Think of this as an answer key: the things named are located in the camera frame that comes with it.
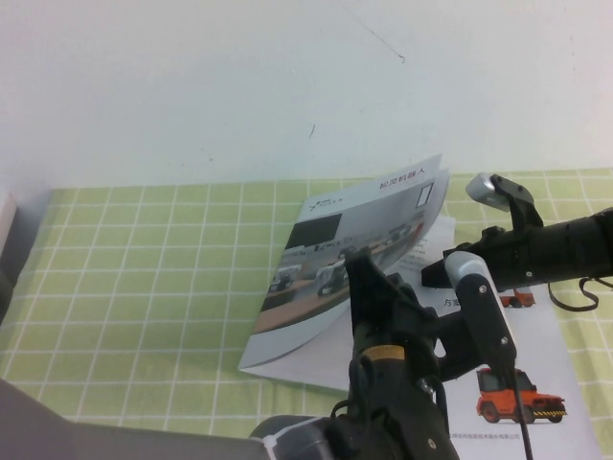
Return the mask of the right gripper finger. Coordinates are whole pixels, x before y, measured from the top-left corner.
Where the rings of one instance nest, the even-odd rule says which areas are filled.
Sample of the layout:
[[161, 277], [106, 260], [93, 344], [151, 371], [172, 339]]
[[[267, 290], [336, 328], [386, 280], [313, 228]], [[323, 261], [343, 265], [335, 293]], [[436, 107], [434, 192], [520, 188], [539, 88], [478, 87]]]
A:
[[445, 261], [437, 261], [423, 268], [420, 280], [425, 288], [452, 288], [445, 269]]

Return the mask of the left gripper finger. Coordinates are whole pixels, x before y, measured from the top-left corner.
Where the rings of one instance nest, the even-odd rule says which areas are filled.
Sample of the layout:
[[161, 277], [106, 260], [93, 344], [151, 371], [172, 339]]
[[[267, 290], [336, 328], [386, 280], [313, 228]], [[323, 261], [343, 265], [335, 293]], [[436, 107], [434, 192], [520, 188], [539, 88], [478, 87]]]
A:
[[382, 321], [385, 279], [375, 265], [368, 246], [352, 252], [345, 260], [349, 279], [352, 329]]

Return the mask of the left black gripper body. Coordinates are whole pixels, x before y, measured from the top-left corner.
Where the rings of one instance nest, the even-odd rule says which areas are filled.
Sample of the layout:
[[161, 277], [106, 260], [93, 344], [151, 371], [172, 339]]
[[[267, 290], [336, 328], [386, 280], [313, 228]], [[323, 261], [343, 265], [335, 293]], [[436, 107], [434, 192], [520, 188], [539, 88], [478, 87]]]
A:
[[352, 355], [358, 357], [375, 346], [394, 345], [411, 359], [433, 359], [436, 339], [430, 328], [437, 316], [423, 307], [413, 288], [405, 283], [384, 284], [382, 321], [352, 330]]

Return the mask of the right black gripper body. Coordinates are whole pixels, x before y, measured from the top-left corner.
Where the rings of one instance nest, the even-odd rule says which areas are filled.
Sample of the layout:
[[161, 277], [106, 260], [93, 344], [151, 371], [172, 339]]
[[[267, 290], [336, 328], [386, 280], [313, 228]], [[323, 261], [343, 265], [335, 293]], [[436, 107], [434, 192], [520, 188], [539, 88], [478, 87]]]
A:
[[536, 255], [545, 236], [545, 229], [485, 229], [480, 240], [460, 243], [454, 250], [480, 256], [498, 288], [536, 286], [546, 283]]

